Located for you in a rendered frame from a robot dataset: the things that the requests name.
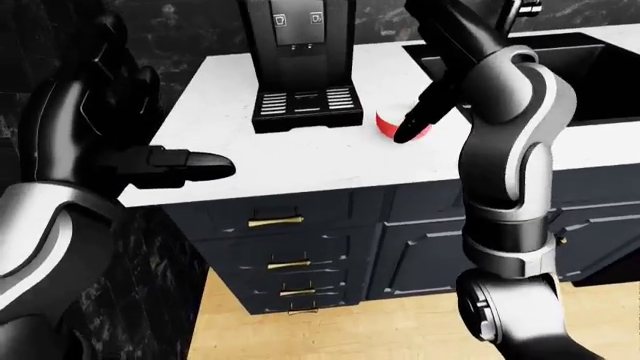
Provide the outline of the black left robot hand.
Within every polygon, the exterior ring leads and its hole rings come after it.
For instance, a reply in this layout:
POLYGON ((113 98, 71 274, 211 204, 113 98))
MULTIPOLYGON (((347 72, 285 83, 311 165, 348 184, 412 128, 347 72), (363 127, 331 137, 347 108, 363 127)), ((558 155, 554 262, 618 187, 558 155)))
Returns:
POLYGON ((23 182, 76 185, 115 199, 127 185, 181 188, 236 173, 222 155, 151 143, 165 115, 160 79, 138 65, 119 14, 75 33, 62 64, 32 92, 18 130, 23 182))

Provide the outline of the black faucet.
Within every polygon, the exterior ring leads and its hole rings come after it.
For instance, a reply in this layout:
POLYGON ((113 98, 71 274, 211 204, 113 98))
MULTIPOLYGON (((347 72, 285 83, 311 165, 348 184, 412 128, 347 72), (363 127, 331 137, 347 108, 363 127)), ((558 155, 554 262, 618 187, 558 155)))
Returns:
POLYGON ((504 0, 495 29, 507 37, 518 18, 536 17, 542 8, 542 0, 504 0))

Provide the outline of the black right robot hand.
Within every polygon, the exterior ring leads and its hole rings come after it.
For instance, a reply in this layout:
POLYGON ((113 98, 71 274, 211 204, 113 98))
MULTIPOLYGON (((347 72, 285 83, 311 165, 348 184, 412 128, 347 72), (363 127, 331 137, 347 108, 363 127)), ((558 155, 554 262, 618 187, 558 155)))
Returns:
POLYGON ((395 143, 407 143, 429 125, 440 121, 461 100, 461 84, 469 72, 489 55, 507 47, 504 35, 489 26, 459 0, 407 0, 405 9, 418 21, 426 44, 439 50, 444 76, 419 95, 397 128, 395 143))

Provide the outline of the black kitchen sink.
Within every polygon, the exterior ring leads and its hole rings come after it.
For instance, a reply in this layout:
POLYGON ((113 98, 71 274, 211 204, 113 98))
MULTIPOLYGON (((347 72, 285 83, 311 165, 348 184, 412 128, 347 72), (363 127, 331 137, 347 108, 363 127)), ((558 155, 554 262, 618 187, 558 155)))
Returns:
MULTIPOLYGON (((546 68, 553 81, 567 83, 575 95, 571 125, 640 121, 639 54, 580 32, 506 41, 507 47, 482 60, 463 80, 456 107, 465 113, 492 124, 524 116, 545 95, 545 84, 527 76, 546 68)), ((444 76, 446 66, 433 45, 404 50, 433 82, 444 76)))

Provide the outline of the red bowl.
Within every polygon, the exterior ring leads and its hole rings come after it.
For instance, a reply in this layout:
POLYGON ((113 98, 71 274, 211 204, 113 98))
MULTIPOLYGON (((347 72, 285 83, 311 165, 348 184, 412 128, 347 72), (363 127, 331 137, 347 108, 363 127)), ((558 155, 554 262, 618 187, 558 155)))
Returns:
POLYGON ((380 108, 375 113, 375 123, 381 134, 393 139, 404 116, 403 112, 380 108))

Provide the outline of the black coffee machine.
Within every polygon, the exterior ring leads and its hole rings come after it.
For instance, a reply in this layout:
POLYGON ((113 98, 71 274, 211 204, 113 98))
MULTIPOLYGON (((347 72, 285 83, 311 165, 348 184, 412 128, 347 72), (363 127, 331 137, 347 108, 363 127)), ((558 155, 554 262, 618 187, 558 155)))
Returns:
POLYGON ((363 123, 352 81, 356 0, 236 0, 258 81, 258 134, 363 123))

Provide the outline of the dark blue kitchen cabinet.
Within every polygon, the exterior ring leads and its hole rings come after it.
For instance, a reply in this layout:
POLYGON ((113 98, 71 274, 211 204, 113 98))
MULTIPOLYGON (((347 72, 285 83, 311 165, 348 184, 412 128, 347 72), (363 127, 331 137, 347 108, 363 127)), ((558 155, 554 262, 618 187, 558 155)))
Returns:
MULTIPOLYGON (((250 314, 446 293, 471 267, 462 251, 457 180, 164 209, 250 314), (301 224, 247 227, 249 219, 296 215, 301 224), (305 259, 310 266, 266 269, 305 259), (279 296, 310 287, 315 294, 279 296)), ((548 217, 561 281, 588 287, 640 280, 640 164, 557 171, 548 217)))

